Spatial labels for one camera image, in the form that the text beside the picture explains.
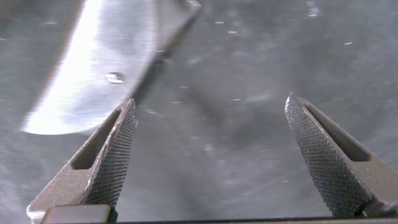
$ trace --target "blurred knife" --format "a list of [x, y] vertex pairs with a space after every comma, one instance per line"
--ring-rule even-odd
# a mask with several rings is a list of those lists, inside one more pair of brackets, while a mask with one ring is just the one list
[[197, 14], [192, 0], [84, 0], [51, 79], [22, 130], [68, 134], [98, 127]]

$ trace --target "spray droplet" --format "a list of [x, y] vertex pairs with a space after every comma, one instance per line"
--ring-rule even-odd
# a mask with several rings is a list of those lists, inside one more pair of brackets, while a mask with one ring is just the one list
[[120, 72], [109, 72], [105, 75], [105, 78], [108, 82], [113, 84], [121, 84], [124, 83], [125, 77]]

